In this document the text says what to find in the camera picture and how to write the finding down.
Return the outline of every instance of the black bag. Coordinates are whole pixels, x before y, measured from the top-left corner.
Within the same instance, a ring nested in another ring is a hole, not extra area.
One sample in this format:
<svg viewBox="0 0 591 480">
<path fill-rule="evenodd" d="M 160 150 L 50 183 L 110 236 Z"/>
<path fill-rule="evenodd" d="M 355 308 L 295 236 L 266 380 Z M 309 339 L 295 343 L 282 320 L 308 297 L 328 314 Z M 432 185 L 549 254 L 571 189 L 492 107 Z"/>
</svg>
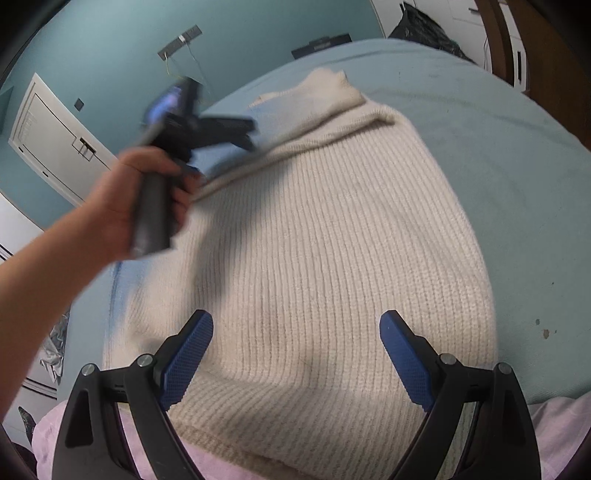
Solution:
<svg viewBox="0 0 591 480">
<path fill-rule="evenodd" d="M 474 63 L 473 60 L 466 57 L 460 46 L 446 35 L 439 24 L 427 14 L 406 2 L 400 4 L 400 8 L 402 8 L 402 20 L 388 38 L 400 38 L 420 43 L 427 47 L 444 50 Z"/>
</svg>

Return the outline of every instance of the hand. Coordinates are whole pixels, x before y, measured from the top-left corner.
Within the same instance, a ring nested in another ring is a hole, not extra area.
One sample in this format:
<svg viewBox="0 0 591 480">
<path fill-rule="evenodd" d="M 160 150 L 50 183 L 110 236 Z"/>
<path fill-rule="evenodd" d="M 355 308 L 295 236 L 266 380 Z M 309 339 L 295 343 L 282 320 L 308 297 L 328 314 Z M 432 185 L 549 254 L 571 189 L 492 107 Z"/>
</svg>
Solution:
<svg viewBox="0 0 591 480">
<path fill-rule="evenodd" d="M 181 168 L 156 147 L 125 150 L 115 168 L 101 177 L 82 206 L 92 219 L 93 226 L 98 228 L 98 235 L 102 237 L 111 261 L 131 257 L 134 209 L 142 174 L 147 172 L 174 176 L 181 173 Z M 191 196 L 199 180 L 197 175 L 187 176 L 184 178 L 184 189 L 173 189 L 173 214 L 179 230 L 185 223 Z"/>
</svg>

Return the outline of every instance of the metal screw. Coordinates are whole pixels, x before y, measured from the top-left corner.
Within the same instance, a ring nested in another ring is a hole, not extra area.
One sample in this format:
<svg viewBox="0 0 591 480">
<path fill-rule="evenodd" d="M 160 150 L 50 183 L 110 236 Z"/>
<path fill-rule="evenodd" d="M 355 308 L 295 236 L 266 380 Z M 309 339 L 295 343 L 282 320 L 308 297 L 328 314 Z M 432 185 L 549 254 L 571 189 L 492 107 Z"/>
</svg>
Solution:
<svg viewBox="0 0 591 480">
<path fill-rule="evenodd" d="M 502 374 L 509 375 L 512 371 L 513 369 L 509 364 L 506 364 L 505 362 L 501 362 L 499 364 L 499 372 L 501 372 Z"/>
<path fill-rule="evenodd" d="M 148 365 L 151 365 L 153 359 L 154 357 L 152 355 L 146 353 L 138 358 L 138 365 L 141 367 L 147 367 Z"/>
<path fill-rule="evenodd" d="M 82 370 L 80 370 L 82 375 L 84 375 L 85 377 L 88 377 L 88 375 L 90 375 L 94 371 L 95 371 L 95 366 L 93 364 L 86 364 L 85 366 L 82 367 Z"/>
<path fill-rule="evenodd" d="M 446 365 L 453 365 L 457 362 L 457 358 L 450 353 L 442 353 L 439 358 Z"/>
</svg>

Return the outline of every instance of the wall plate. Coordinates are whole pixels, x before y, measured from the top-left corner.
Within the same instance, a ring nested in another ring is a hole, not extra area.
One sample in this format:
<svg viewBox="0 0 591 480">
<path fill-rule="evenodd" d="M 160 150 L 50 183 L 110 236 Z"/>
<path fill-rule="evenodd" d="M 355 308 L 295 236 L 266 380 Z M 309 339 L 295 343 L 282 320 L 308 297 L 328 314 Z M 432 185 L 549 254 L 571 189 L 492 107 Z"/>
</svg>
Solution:
<svg viewBox="0 0 591 480">
<path fill-rule="evenodd" d="M 181 33 L 162 50 L 160 50 L 158 52 L 158 57 L 160 57 L 162 60 L 166 60 L 167 58 L 169 59 L 174 54 L 174 52 L 183 48 L 185 43 L 191 42 L 191 40 L 197 38 L 199 35 L 201 35 L 201 33 L 203 32 L 201 32 L 201 29 L 197 25 L 192 26 L 188 30 L 185 30 L 183 33 Z M 180 40 L 179 37 L 181 36 L 185 39 L 185 43 Z"/>
</svg>

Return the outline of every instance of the black handle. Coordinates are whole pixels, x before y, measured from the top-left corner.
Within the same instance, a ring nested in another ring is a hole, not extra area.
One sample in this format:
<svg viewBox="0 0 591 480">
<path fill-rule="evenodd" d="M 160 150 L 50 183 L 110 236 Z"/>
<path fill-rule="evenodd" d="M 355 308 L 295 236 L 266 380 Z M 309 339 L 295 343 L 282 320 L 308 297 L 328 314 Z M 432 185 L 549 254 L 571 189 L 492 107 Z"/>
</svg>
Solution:
<svg viewBox="0 0 591 480">
<path fill-rule="evenodd" d="M 135 208 L 131 252 L 134 258 L 170 248 L 174 222 L 171 211 L 172 179 L 145 173 Z"/>
</svg>

